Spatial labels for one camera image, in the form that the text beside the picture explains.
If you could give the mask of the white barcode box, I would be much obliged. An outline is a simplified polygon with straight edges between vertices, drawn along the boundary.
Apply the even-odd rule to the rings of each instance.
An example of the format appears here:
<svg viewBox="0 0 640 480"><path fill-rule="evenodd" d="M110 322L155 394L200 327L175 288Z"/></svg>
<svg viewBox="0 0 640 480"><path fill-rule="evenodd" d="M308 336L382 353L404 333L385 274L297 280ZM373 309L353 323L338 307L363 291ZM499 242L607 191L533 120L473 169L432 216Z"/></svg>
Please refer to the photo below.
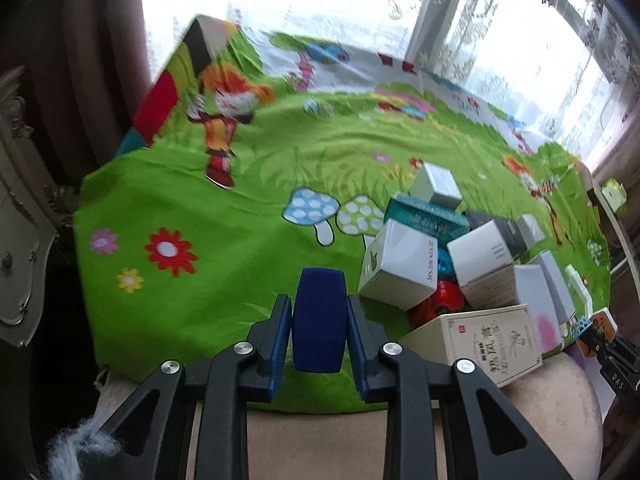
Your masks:
<svg viewBox="0 0 640 480"><path fill-rule="evenodd" d="M513 263L496 222L491 220L447 244L458 284L465 286Z"/></svg>

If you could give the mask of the white curved shelf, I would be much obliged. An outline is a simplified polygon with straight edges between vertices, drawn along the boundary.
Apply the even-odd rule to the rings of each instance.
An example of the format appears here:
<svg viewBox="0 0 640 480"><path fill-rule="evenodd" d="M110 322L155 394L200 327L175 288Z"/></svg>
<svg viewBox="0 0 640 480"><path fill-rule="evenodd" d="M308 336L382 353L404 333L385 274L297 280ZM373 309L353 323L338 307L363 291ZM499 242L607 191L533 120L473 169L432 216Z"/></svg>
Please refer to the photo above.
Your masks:
<svg viewBox="0 0 640 480"><path fill-rule="evenodd" d="M639 245L627 234L602 186L594 182L589 196L600 212L601 230L608 243L611 277L610 310L622 335L639 343Z"/></svg>

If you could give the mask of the small silver cube box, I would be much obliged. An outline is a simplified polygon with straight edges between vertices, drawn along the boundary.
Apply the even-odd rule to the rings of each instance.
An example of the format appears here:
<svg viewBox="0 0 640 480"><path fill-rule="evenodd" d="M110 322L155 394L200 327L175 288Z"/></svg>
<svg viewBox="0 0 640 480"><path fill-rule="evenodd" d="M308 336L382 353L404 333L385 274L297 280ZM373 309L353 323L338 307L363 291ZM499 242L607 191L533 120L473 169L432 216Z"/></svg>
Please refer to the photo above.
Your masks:
<svg viewBox="0 0 640 480"><path fill-rule="evenodd" d="M533 214L521 214L516 219L516 225L527 249L533 249L547 237Z"/></svg>

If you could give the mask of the brown curtain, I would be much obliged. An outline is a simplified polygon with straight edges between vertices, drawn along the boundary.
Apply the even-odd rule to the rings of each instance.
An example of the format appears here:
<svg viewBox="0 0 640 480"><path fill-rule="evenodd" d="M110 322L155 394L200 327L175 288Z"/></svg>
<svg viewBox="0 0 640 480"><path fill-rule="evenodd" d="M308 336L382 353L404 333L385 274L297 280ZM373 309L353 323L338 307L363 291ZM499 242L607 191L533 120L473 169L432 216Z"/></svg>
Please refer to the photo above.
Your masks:
<svg viewBox="0 0 640 480"><path fill-rule="evenodd" d="M111 160L151 87L142 0L40 0L28 68L55 180Z"/></svg>

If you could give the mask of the black rectangular box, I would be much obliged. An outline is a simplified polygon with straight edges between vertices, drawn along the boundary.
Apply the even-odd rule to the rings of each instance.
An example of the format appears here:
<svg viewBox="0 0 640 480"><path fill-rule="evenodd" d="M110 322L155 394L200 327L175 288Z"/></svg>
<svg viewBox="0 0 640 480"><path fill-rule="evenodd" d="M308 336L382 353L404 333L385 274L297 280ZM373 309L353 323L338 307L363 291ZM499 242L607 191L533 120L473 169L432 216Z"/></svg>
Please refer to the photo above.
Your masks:
<svg viewBox="0 0 640 480"><path fill-rule="evenodd" d="M467 209L463 211L463 214L468 219L471 230L484 226L486 223L494 222L514 259L520 258L526 253L525 240L514 220L473 209Z"/></svg>

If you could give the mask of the teal box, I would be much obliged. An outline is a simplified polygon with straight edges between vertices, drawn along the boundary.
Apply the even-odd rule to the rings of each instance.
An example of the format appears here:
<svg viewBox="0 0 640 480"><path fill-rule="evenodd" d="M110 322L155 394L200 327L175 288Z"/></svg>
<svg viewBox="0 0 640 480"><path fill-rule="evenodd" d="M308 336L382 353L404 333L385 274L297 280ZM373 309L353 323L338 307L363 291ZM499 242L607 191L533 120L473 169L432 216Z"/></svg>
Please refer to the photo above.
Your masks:
<svg viewBox="0 0 640 480"><path fill-rule="evenodd" d="M395 193L390 198L384 214L384 221L387 220L436 238L440 247L470 230L469 220L463 214L404 193Z"/></svg>

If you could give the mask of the cream tea box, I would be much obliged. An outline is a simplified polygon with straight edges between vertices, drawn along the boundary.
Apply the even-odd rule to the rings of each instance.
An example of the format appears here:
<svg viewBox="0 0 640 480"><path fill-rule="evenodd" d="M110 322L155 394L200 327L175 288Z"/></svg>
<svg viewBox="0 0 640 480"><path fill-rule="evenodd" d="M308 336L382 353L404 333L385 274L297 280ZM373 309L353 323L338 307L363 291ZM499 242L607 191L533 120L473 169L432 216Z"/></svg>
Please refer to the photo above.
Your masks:
<svg viewBox="0 0 640 480"><path fill-rule="evenodd" d="M440 364L468 359L500 388L542 365L533 320L524 304L439 315L399 339Z"/></svg>

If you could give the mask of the small white green box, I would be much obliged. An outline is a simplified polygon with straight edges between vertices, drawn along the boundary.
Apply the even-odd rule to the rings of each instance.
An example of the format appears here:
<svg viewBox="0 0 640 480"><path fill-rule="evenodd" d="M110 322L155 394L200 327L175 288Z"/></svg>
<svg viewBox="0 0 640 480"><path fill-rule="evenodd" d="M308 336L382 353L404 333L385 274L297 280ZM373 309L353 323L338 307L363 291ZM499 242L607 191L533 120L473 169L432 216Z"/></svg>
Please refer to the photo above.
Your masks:
<svg viewBox="0 0 640 480"><path fill-rule="evenodd" d="M418 169L409 188L409 195L450 210L456 210L462 202L452 172L430 162L424 162Z"/></svg>

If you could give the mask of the small orange white box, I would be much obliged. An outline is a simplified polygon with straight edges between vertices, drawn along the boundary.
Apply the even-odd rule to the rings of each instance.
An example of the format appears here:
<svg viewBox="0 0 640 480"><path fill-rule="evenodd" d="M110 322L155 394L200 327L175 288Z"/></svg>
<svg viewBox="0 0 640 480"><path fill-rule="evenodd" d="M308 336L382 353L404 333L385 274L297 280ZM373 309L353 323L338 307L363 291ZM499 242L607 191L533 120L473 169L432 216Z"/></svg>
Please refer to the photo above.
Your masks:
<svg viewBox="0 0 640 480"><path fill-rule="evenodd" d="M617 324L608 308L597 310L589 318L578 318L572 328L573 336L582 355L594 358L599 348L610 344L617 335Z"/></svg>

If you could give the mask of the dark blue box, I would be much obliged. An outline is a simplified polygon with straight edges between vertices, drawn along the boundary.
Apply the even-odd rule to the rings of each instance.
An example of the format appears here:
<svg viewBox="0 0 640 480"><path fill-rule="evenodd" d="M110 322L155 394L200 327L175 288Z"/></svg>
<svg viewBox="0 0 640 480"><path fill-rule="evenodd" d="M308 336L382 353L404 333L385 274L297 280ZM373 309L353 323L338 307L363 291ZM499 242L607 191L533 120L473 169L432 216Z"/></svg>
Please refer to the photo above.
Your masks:
<svg viewBox="0 0 640 480"><path fill-rule="evenodd" d="M347 333L347 290L340 270L305 268L293 311L293 358L299 372L341 370Z"/></svg>

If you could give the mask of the white lace curtain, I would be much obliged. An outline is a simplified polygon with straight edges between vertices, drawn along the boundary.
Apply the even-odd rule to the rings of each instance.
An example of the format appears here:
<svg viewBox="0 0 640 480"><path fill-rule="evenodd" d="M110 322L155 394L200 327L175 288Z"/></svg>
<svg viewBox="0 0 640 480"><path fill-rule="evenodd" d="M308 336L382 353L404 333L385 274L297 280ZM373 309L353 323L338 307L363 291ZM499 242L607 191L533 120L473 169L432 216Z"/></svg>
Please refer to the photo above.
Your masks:
<svg viewBox="0 0 640 480"><path fill-rule="evenodd" d="M416 63L589 167L632 124L639 55L603 0L142 0L152 73L191 18L333 40Z"/></svg>

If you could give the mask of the tall white carton box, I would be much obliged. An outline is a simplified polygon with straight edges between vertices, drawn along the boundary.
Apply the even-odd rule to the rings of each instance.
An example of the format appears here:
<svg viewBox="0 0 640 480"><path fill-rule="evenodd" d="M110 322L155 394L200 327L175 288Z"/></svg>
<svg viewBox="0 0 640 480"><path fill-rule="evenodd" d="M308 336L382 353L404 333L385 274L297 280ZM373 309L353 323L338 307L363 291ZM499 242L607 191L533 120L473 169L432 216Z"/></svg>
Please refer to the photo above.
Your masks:
<svg viewBox="0 0 640 480"><path fill-rule="evenodd" d="M536 255L529 264L536 264L541 267L546 279L549 292L555 307L556 316L560 324L570 322L576 314L575 306L567 284L563 278L560 267L555 261L552 253L544 250Z"/></svg>

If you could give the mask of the white toy frame piece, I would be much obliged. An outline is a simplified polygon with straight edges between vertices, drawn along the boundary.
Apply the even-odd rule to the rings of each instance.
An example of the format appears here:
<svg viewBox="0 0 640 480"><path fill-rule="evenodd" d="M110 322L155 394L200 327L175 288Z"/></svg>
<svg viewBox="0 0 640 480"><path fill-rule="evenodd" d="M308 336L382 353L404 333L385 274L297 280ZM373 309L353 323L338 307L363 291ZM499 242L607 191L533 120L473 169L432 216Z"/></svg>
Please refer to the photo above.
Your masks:
<svg viewBox="0 0 640 480"><path fill-rule="evenodd" d="M582 304L584 305L585 317L591 318L591 315L593 315L593 301L590 292L585 285L585 282L582 280L580 274L571 264L568 264L565 267L565 273L568 281L570 282L570 286L575 289L576 294L582 300Z"/></svg>

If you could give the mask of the white box pink spot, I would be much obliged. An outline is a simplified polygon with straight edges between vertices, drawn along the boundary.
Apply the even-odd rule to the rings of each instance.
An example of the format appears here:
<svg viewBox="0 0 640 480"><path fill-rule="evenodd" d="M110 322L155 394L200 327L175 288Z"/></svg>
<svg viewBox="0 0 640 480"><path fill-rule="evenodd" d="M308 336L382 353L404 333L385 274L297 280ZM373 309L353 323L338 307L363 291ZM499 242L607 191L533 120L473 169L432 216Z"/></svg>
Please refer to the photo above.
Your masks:
<svg viewBox="0 0 640 480"><path fill-rule="evenodd" d="M511 264L461 287L475 310L525 304L543 356L560 351L563 337L544 271L538 264Z"/></svg>

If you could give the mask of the green cartoon play mat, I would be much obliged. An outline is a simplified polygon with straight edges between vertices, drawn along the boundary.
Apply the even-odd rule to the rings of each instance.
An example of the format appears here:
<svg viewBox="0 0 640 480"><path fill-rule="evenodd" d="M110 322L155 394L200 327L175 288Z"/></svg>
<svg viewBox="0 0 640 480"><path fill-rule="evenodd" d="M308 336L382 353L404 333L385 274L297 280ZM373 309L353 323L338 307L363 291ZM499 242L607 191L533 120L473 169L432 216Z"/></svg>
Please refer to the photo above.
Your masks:
<svg viewBox="0 0 640 480"><path fill-rule="evenodd" d="M424 68L199 15L131 134L82 182L75 235L96 362L133 380L239 341L307 266L356 288L388 201L426 162L464 208L534 216L556 262L610 300L577 158Z"/></svg>

